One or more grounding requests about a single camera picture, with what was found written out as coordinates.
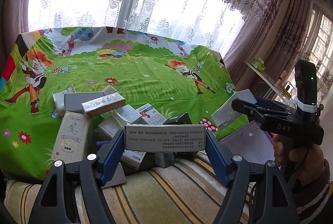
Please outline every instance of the striped fabric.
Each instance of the striped fabric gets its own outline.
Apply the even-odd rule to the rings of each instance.
[[[240,222],[249,219],[249,192]],[[18,224],[28,224],[40,185],[10,181],[5,206]],[[168,168],[155,167],[127,177],[127,183],[103,189],[117,224],[210,224],[226,194],[205,152],[192,161],[178,159]],[[89,224],[81,188],[75,190],[80,220]]]

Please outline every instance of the red flower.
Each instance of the red flower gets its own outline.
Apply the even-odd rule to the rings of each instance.
[[[115,78],[106,78],[104,81],[110,84],[115,84],[118,82],[118,80],[116,80]]]
[[[18,137],[23,143],[25,143],[27,145],[28,145],[28,143],[31,143],[31,137],[26,132],[19,133]]]

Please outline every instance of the person's arm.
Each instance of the person's arm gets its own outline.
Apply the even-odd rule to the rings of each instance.
[[[284,147],[279,135],[274,135],[274,157],[278,166],[284,160]],[[294,149],[289,153],[289,159],[294,162],[303,160],[306,148]],[[322,150],[313,145],[299,170],[292,196],[301,224],[330,223],[332,220],[332,198],[329,197],[330,168],[324,159]]]

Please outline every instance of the screw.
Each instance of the screw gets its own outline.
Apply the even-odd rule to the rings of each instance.
[[[62,161],[61,160],[57,160],[56,162],[54,162],[54,165],[56,167],[60,167],[62,165]]]
[[[90,154],[90,155],[87,156],[88,160],[95,160],[96,157],[97,157],[96,154]]]
[[[267,161],[267,166],[269,167],[275,167],[275,162],[272,160]]]
[[[235,161],[237,161],[237,162],[242,161],[242,157],[241,157],[240,155],[234,155],[234,156],[232,157],[232,159],[235,160]]]

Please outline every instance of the finger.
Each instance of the finger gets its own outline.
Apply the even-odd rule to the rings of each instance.
[[[281,166],[281,162],[277,161],[277,159],[274,159],[274,162],[276,163],[276,165],[277,165],[278,167]]]
[[[275,159],[276,159],[277,161],[279,161],[280,163],[282,163],[283,160],[284,160],[284,156],[283,156],[283,155],[279,155],[279,154],[277,154],[276,152],[274,152],[274,157],[275,157]]]
[[[272,137],[272,139],[273,139],[275,142],[278,142],[278,141],[280,141],[280,135],[278,135],[278,134],[274,134],[273,137]]]
[[[283,155],[284,154],[284,146],[283,146],[282,142],[276,142],[276,143],[274,143],[273,149],[279,155]]]
[[[293,149],[289,153],[289,159],[293,162],[300,162],[304,159],[306,151],[307,151],[306,147],[299,147],[299,148]]]

